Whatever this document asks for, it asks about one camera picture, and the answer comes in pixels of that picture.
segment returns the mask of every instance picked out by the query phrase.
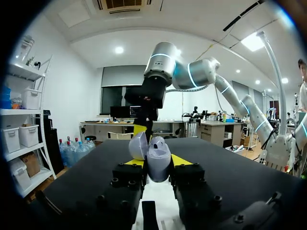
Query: white shelf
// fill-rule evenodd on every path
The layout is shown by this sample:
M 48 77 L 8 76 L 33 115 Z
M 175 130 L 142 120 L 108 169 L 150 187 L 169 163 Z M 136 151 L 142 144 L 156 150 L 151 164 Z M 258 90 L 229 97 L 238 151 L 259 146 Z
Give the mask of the white shelf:
M 41 70 L 36 70 L 31 66 L 26 66 L 23 63 L 13 62 L 9 64 L 8 73 L 19 78 L 35 81 L 45 76 Z
M 40 114 L 39 109 L 0 109 L 0 115 Z
M 20 186 L 17 186 L 17 189 L 22 197 L 28 195 L 33 189 L 39 186 L 44 180 L 52 175 L 52 172 L 41 166 L 40 172 L 30 178 L 31 185 L 25 190 L 22 190 Z
M 37 145 L 33 145 L 31 147 L 26 147 L 24 145 L 20 145 L 20 150 L 17 150 L 15 152 L 6 153 L 5 158 L 7 161 L 11 161 L 17 157 L 20 157 L 28 152 L 34 151 L 36 149 L 42 148 L 44 146 L 43 143 L 39 143 Z

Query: gray plastic object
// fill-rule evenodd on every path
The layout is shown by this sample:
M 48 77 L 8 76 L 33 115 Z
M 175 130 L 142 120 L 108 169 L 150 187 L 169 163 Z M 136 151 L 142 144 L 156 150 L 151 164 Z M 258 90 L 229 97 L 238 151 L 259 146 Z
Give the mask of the gray plastic object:
M 171 152 L 162 137 L 154 137 L 149 142 L 147 154 L 148 174 L 154 182 L 163 182 L 168 178 L 168 166 Z
M 130 155 L 136 160 L 144 160 L 148 152 L 145 132 L 135 135 L 129 142 Z

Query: drawer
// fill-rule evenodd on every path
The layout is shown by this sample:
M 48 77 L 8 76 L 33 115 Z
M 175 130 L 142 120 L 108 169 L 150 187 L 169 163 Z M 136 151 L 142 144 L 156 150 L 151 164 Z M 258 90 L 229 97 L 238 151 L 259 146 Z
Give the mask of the drawer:
M 211 126 L 206 126 L 206 125 L 201 125 L 201 131 L 203 133 L 208 133 L 208 134 L 211 134 Z
M 201 133 L 201 139 L 211 142 L 211 135 L 207 133 Z

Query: computer monitor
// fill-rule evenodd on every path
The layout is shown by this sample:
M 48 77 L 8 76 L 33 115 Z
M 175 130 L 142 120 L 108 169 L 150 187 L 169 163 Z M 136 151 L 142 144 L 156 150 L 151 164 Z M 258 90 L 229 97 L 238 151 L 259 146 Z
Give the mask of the computer monitor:
M 130 118 L 130 106 L 111 106 L 110 116 L 116 118 Z
M 137 114 L 141 111 L 140 106 L 130 106 L 130 117 L 137 118 Z

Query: black table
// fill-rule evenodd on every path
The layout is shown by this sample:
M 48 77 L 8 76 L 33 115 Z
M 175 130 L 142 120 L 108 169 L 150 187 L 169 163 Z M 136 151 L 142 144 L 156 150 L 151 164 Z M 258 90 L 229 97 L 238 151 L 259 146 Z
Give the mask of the black table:
M 221 211 L 233 215 L 255 201 L 267 201 L 275 191 L 284 208 L 291 210 L 305 181 L 232 153 L 200 138 L 165 140 L 171 152 L 198 162 L 213 192 L 223 197 Z M 128 140 L 107 140 L 82 158 L 44 191 L 59 208 L 75 208 L 76 201 L 95 206 L 95 199 L 109 186 L 112 170 L 132 159 Z

